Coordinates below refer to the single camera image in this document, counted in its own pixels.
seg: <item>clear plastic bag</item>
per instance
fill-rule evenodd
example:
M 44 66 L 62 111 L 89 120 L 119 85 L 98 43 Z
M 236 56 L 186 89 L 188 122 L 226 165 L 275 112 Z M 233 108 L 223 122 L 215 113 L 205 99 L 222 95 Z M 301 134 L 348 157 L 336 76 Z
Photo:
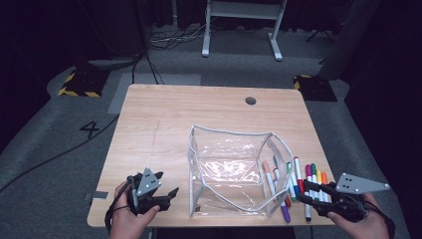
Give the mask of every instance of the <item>clear plastic bag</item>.
M 287 196 L 287 163 L 294 163 L 289 148 L 272 132 L 231 132 L 199 125 L 190 133 L 188 160 L 191 216 L 271 216 Z M 276 178 L 274 168 L 279 172 L 273 193 L 264 161 L 272 178 Z

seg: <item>human hand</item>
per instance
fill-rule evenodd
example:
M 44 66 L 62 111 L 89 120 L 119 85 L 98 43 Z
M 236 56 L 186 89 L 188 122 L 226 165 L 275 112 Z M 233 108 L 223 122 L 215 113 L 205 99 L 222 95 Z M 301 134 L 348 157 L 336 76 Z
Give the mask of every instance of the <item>human hand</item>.
M 378 202 L 372 193 L 363 194 L 363 200 L 374 204 L 379 208 Z M 329 212 L 328 218 L 339 228 L 347 232 L 353 239 L 388 239 L 388 228 L 384 218 L 376 212 L 368 211 L 368 215 L 359 222 L 350 222 L 342 216 Z
M 124 184 L 125 182 L 115 189 L 114 197 L 118 195 Z M 154 219 L 159 211 L 159 206 L 154 206 L 143 215 L 134 215 L 127 206 L 128 191 L 129 187 L 126 188 L 114 206 L 115 212 L 112 214 L 110 239 L 138 239 L 143 229 Z

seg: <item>yellow black hazard tape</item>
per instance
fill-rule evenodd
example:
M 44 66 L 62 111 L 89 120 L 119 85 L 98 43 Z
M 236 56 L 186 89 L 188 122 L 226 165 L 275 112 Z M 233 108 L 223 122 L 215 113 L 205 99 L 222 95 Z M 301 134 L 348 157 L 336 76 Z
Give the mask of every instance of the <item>yellow black hazard tape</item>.
M 73 70 L 60 88 L 59 96 L 101 97 L 109 72 L 79 73 Z
M 301 90 L 301 83 L 299 81 L 300 78 L 303 79 L 303 78 L 312 78 L 312 77 L 307 76 L 307 75 L 294 76 L 293 77 L 293 84 L 294 84 L 295 90 L 298 90 L 298 91 Z
M 319 76 L 298 75 L 293 77 L 293 84 L 295 89 L 301 92 L 305 101 L 337 101 L 329 82 Z

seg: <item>marker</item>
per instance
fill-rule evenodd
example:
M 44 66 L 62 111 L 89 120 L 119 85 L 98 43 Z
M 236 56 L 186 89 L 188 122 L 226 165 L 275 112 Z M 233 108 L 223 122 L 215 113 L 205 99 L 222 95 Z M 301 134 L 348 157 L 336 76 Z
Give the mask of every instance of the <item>marker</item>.
M 299 164 L 298 157 L 295 157 L 295 167 L 296 167 L 296 175 L 298 177 L 297 180 L 298 180 L 299 191 L 301 193 L 305 193 L 304 181 L 302 180 L 302 175 L 301 175 L 301 165 Z
M 308 180 L 309 182 L 312 182 L 312 181 L 313 181 L 313 173 L 312 173 L 312 170 L 311 170 L 311 166 L 310 166 L 309 164 L 307 164 L 307 165 L 305 166 L 305 173 L 307 174 L 307 180 Z M 311 197 L 311 198 L 315 198 L 315 196 L 314 196 L 314 192 L 313 192 L 313 191 L 311 191 L 311 190 L 310 190 L 310 197 Z
M 273 155 L 273 161 L 274 161 L 274 165 L 276 166 L 276 168 L 279 168 L 279 161 L 277 160 L 275 155 Z
M 270 187 L 271 195 L 275 195 L 276 189 L 274 188 L 273 178 L 271 177 L 270 173 L 270 167 L 268 166 L 268 163 L 266 161 L 263 161 L 263 168 L 265 175 L 267 176 L 267 182 Z
M 274 175 L 276 175 L 276 179 L 277 179 L 277 181 L 279 181 L 279 179 L 280 179 L 279 169 L 278 169 L 278 168 L 274 168 L 274 169 L 273 169 L 273 172 L 274 172 Z M 285 202 L 286 202 L 286 205 L 287 205 L 288 207 L 291 207 L 291 206 L 292 206 L 292 201 L 290 200 L 289 195 L 286 197 Z
M 320 174 L 320 170 L 316 171 L 316 182 L 319 185 L 322 184 L 322 175 Z M 323 198 L 323 191 L 322 190 L 319 191 L 319 197 L 318 198 L 321 201 L 325 201 L 325 199 Z
M 279 180 L 280 179 L 280 172 L 279 169 L 276 167 L 273 169 L 274 175 L 276 175 L 276 179 Z
M 309 196 L 310 193 L 308 191 L 305 192 L 306 196 Z M 307 221 L 311 221 L 312 217 L 311 217 L 311 206 L 305 204 L 305 218 L 307 219 Z
M 311 163 L 311 169 L 313 170 L 313 183 L 317 183 L 317 167 L 314 163 Z M 319 192 L 314 191 L 314 198 L 316 201 L 319 201 Z
M 277 186 L 277 183 L 279 181 L 277 179 L 274 179 L 273 182 L 274 182 L 274 186 L 276 187 Z M 282 209 L 283 217 L 285 218 L 285 220 L 287 222 L 291 222 L 291 217 L 290 217 L 288 206 L 286 205 L 286 202 L 282 202 L 281 209 Z
M 324 185 L 328 185 L 328 180 L 326 180 L 326 173 L 325 172 L 322 173 L 321 177 L 322 177 L 322 183 Z M 328 194 L 327 193 L 324 193 L 323 194 L 323 201 L 324 202 L 329 202 L 329 198 L 328 198 Z
M 288 170 L 291 170 L 292 163 L 288 162 L 287 165 L 288 165 Z M 296 180 L 296 176 L 294 172 L 291 173 L 291 178 L 289 179 L 289 191 L 292 196 L 292 200 L 296 201 L 296 195 L 299 194 L 299 188 L 298 188 L 298 182 Z

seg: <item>wire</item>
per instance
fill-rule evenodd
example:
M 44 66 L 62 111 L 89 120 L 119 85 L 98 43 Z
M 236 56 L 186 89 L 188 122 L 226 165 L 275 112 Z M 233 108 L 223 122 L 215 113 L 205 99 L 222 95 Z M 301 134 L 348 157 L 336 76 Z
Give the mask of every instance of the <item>wire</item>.
M 96 133 L 96 134 L 94 134 L 91 138 L 89 138 L 89 139 L 87 139 L 87 140 L 85 140 L 85 141 L 83 141 L 82 143 L 80 143 L 80 144 L 78 144 L 78 145 L 76 145 L 76 146 L 74 146 L 74 147 L 72 147 L 72 148 L 70 148 L 70 149 L 68 149 L 68 150 L 66 150 L 66 151 L 64 151 L 64 152 L 62 152 L 62 153 L 59 153 L 58 155 L 56 155 L 56 156 L 53 156 L 53 157 L 51 157 L 51 158 L 49 158 L 49 159 L 47 159 L 47 160 L 45 160 L 45 161 L 43 161 L 43 162 L 41 162 L 41 163 L 38 163 L 37 165 L 35 165 L 35 166 L 33 166 L 33 167 L 31 167 L 31 168 L 29 168 L 29 169 L 27 169 L 26 171 L 24 171 L 24 172 L 22 172 L 22 173 L 20 173 L 19 175 L 17 175 L 15 178 L 13 178 L 12 180 L 10 180 L 8 183 L 6 183 L 6 185 L 4 185 L 1 189 L 0 189 L 0 193 L 2 193 L 7 187 L 9 187 L 13 182 L 15 182 L 16 180 L 18 180 L 19 178 L 21 178 L 21 177 L 23 177 L 24 175 L 26 175 L 26 174 L 28 174 L 29 172 L 31 172 L 31 171 L 33 171 L 33 170 L 35 170 L 35 169 L 37 169 L 37 168 L 39 168 L 39 167 L 41 167 L 41 166 L 43 166 L 43 165 L 45 165 L 45 164 L 47 164 L 47 163 L 49 163 L 49 162 L 51 162 L 51 161 L 53 161 L 53 160 L 55 160 L 55 159 L 57 159 L 57 158 L 59 158 L 59 157 L 61 157 L 61 156 L 63 156 L 63 155 L 65 155 L 65 154 L 67 154 L 67 153 L 69 153 L 69 152 L 71 152 L 71 151 L 73 151 L 73 150 L 75 150 L 75 149 L 77 149 L 77 148 L 79 148 L 79 147 L 81 147 L 82 145 L 84 145 L 84 144 L 86 144 L 87 142 L 89 142 L 89 141 L 91 141 L 92 139 L 94 139 L 94 138 L 96 138 L 100 133 L 102 133 L 102 132 L 104 132 L 107 128 L 109 128 L 110 126 L 111 126 L 111 124 L 113 123 L 113 122 L 115 122 L 115 120 L 117 120 L 118 119 L 118 116 L 119 115 L 117 115 L 111 122 L 109 122 L 108 123 L 108 125 L 106 125 L 102 130 L 100 130 L 98 133 Z
M 118 192 L 118 194 L 117 194 L 117 196 L 114 198 L 114 200 L 112 201 L 112 204 L 111 204 L 111 206 L 109 207 L 109 209 L 108 209 L 108 211 L 105 213 L 105 228 L 106 228 L 106 230 L 107 230 L 107 232 L 108 232 L 108 235 L 109 235 L 109 233 L 110 233 L 110 231 L 111 231 L 111 219 L 112 219 L 112 214 L 116 211 L 116 210 L 118 210 L 118 209 L 121 209 L 121 208 L 124 208 L 124 207 L 127 207 L 127 206 L 124 206 L 124 207 L 120 207 L 120 208 L 117 208 L 117 209 L 114 209 L 114 206 L 115 206 L 115 204 L 118 202 L 118 200 L 120 199 L 120 197 L 121 197 L 121 195 L 126 191 L 126 189 L 127 189 L 127 187 L 129 186 L 129 182 L 127 181 L 125 184 L 124 184 L 124 186 L 123 186 L 123 188 Z
M 137 63 L 140 61 L 140 59 L 141 59 L 141 56 L 140 56 L 140 54 L 139 54 L 139 56 L 137 56 L 137 60 L 135 61 L 135 63 L 133 64 L 133 67 L 132 67 L 132 83 L 134 84 L 134 69 L 136 68 L 136 65 L 137 65 Z
M 378 213 L 379 215 L 381 215 L 384 218 L 385 224 L 387 225 L 387 229 L 388 229 L 388 235 L 389 238 L 394 238 L 395 235 L 395 223 L 394 221 L 389 218 L 387 215 L 385 215 L 385 213 L 383 213 L 381 211 L 381 209 L 379 209 L 375 204 L 373 204 L 372 202 L 369 201 L 363 201 L 365 203 L 364 208 L 367 210 L 371 210 L 373 212 Z
M 211 19 L 210 23 L 213 22 L 218 17 L 214 17 Z M 201 27 L 194 29 L 194 30 L 183 30 L 183 31 L 176 31 L 172 36 L 167 37 L 165 32 L 156 32 L 152 34 L 151 40 L 149 41 L 150 47 L 153 50 L 171 50 L 175 47 L 179 46 L 182 43 L 189 43 L 197 38 L 202 38 L 204 35 L 199 35 L 206 25 L 202 25 Z M 157 43 L 165 43 L 165 46 L 158 46 L 154 45 Z
M 145 57 L 146 57 L 146 61 L 148 61 L 149 68 L 151 69 L 151 72 L 152 72 L 152 75 L 154 76 L 155 82 L 156 82 L 156 84 L 157 84 L 157 85 L 159 85 L 159 82 L 158 82 L 158 80 L 157 80 L 157 77 L 155 76 L 156 68 L 155 68 L 155 65 L 153 65 L 153 64 L 151 63 L 151 61 L 149 60 L 149 55 L 148 55 L 148 52 L 146 52 Z M 157 75 L 159 76 L 159 78 L 160 78 L 161 82 L 164 84 L 164 82 L 162 81 L 161 75 L 159 75 L 159 74 L 158 74 L 158 72 L 156 72 L 156 73 L 157 73 Z
M 121 210 L 121 209 L 126 208 L 126 207 L 129 207 L 129 205 L 125 205 L 125 206 L 122 206 L 122 207 L 118 207 L 118 208 L 114 209 L 113 211 Z

